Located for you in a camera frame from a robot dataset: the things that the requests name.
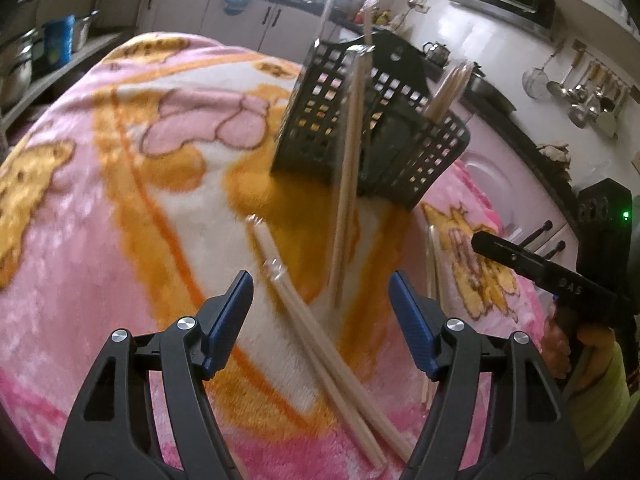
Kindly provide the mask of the yellow-green sleeve forearm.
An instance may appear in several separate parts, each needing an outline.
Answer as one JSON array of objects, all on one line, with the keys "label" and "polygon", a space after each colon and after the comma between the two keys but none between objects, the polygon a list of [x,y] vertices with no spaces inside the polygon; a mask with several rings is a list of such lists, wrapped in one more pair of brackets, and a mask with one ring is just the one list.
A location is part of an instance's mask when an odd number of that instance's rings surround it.
[{"label": "yellow-green sleeve forearm", "polygon": [[638,406],[639,393],[628,390],[622,350],[616,342],[605,373],[567,402],[585,470],[590,470],[612,448]]}]

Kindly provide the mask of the person's right hand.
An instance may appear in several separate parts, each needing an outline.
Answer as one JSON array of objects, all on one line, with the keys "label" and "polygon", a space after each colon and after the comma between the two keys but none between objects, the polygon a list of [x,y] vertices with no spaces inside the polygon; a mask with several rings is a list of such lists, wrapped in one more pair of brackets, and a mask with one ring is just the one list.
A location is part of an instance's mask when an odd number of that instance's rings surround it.
[{"label": "person's right hand", "polygon": [[544,334],[541,338],[541,355],[554,379],[575,377],[575,392],[593,386],[608,369],[613,359],[616,344],[612,328],[599,325],[585,325],[577,330],[577,340],[585,349],[591,350],[591,356],[582,374],[573,372],[570,364],[572,345],[558,323],[558,307],[554,304],[544,321]]}]

